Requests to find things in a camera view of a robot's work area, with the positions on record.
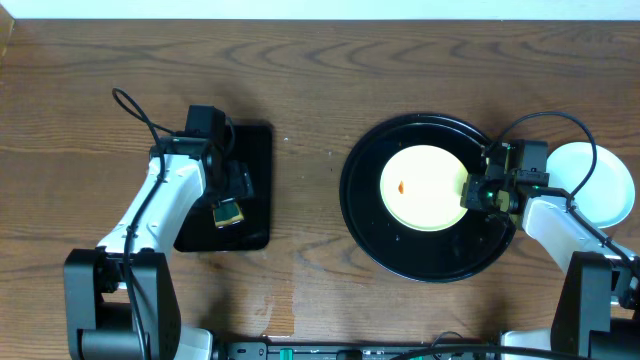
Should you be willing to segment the yellow green sponge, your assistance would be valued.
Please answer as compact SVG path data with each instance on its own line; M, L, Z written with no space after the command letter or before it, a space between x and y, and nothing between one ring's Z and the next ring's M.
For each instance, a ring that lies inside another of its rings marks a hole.
M213 209L214 224L225 228L244 220L244 214L237 202L222 203Z

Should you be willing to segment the yellow plate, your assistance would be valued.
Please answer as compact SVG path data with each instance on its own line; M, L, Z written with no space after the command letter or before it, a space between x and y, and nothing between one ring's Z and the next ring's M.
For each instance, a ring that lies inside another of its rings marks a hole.
M432 145L405 148L385 164L380 195L402 225L421 232L448 229L467 213L461 205L468 171L452 153Z

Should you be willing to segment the light blue plate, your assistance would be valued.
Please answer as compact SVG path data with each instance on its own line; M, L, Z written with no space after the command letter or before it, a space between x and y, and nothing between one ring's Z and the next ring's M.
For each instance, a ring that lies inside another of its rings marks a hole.
M598 228L622 222L635 202L635 185L630 171L611 151L597 145L597 162L586 184L575 195L582 214ZM549 186L573 191L592 164L592 147L586 142L560 146L547 159Z

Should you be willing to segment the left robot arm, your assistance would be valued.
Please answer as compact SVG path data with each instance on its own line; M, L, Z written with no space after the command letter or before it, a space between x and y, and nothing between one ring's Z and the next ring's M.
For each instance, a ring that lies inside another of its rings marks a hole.
M207 138L165 137L146 179L96 247L63 267L69 353L74 359L211 359L214 336L181 320L169 271L187 235L209 243L242 222L254 194L248 166Z

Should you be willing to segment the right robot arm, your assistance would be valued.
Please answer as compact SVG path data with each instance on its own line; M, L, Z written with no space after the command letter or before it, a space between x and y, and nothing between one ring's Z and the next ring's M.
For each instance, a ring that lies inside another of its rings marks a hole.
M611 308L639 308L639 258L589 222L572 197L548 185L540 169L471 174L461 204L507 221L536 240L564 272L550 328L502 335L504 359L574 356L636 359L639 321L615 319Z

